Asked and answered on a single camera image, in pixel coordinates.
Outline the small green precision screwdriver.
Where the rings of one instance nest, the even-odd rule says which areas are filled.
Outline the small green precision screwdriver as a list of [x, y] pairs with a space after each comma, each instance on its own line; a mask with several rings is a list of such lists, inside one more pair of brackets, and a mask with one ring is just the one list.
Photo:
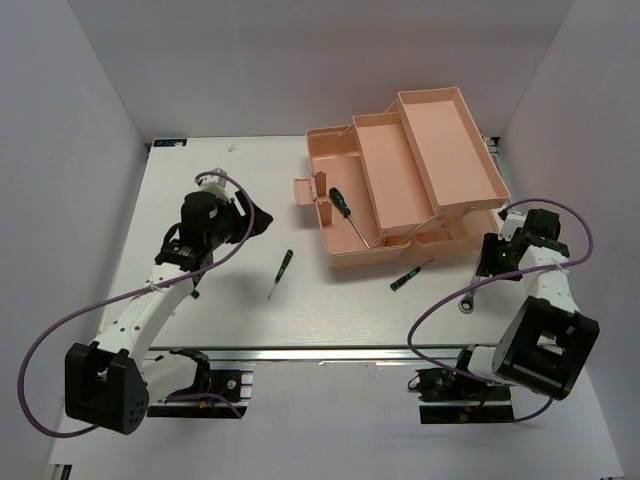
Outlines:
[[284, 257], [283, 257], [283, 260], [282, 260], [282, 262], [281, 262], [281, 264], [279, 266], [279, 269], [278, 269], [278, 271], [276, 273], [272, 288], [271, 288], [271, 290], [270, 290], [270, 292], [268, 294], [268, 297], [267, 297], [268, 300], [271, 299], [271, 297], [272, 297], [272, 295], [274, 293], [274, 290], [279, 285], [279, 283], [280, 283], [282, 277], [284, 276], [285, 271], [288, 268], [293, 256], [294, 256], [294, 251], [292, 249], [288, 249], [286, 251], [286, 253], [285, 253]]

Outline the silver ratchet wrench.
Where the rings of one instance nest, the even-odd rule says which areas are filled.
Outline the silver ratchet wrench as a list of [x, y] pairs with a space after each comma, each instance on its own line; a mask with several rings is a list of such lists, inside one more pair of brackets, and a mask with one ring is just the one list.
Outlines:
[[470, 280], [470, 289], [461, 297], [458, 302], [459, 310], [464, 314], [471, 314], [474, 311], [475, 285], [481, 280], [481, 277], [474, 274]]

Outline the large green screwdriver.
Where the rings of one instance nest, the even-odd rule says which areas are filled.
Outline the large green screwdriver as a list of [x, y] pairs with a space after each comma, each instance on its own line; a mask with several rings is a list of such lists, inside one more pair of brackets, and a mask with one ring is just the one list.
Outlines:
[[344, 218], [346, 218], [348, 220], [348, 222], [351, 224], [351, 226], [353, 227], [354, 231], [356, 232], [356, 234], [358, 235], [360, 240], [363, 242], [365, 247], [367, 249], [369, 249], [370, 248], [369, 242], [366, 240], [364, 234], [362, 233], [362, 231], [360, 230], [360, 228], [358, 227], [356, 222], [353, 220], [352, 211], [351, 211], [350, 207], [348, 206], [344, 195], [336, 187], [331, 187], [329, 189], [329, 197], [330, 197], [333, 205], [340, 212], [340, 214]]

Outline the pink plastic toolbox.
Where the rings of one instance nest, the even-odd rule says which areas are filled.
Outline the pink plastic toolbox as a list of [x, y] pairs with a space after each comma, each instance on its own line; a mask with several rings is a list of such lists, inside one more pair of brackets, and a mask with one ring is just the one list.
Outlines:
[[[311, 174], [295, 200], [314, 208], [332, 269], [423, 262], [477, 251], [510, 192], [457, 87], [400, 91], [383, 113], [306, 134]], [[367, 249], [333, 205], [345, 197]]]

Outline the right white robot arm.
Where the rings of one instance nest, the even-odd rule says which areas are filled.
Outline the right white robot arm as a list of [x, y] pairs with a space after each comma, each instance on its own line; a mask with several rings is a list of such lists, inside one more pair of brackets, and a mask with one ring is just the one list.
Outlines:
[[477, 397], [491, 383], [519, 385], [554, 400], [571, 392], [600, 333], [583, 315], [570, 290], [569, 249], [559, 241], [559, 215], [545, 209], [505, 212], [497, 233], [484, 236], [471, 286], [499, 274], [549, 265], [518, 275], [526, 298], [495, 347], [471, 346], [465, 365], [451, 374], [453, 390]]

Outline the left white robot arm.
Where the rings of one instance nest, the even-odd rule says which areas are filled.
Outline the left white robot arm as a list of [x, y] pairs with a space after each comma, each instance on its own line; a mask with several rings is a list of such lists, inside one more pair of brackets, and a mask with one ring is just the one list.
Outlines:
[[166, 232], [147, 280], [108, 328], [65, 356], [65, 412], [94, 426], [128, 435], [154, 403], [170, 396], [199, 399], [211, 391], [211, 367], [203, 352], [178, 348], [148, 362], [156, 336], [187, 297], [196, 297], [203, 268], [214, 251], [266, 231], [272, 215], [242, 192], [228, 197], [211, 187], [188, 194], [181, 218]]

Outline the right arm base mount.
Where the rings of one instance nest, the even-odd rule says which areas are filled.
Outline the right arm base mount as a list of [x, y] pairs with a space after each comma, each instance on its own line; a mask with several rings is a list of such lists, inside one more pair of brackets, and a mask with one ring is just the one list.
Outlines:
[[420, 369], [407, 384], [418, 395], [423, 425], [503, 424], [515, 420], [509, 387], [487, 384], [445, 369]]

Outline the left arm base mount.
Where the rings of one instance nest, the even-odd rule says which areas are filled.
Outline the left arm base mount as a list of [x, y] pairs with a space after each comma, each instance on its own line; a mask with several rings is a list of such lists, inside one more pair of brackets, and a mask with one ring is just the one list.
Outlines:
[[252, 395], [254, 365], [181, 348], [144, 363], [150, 418], [240, 419]]

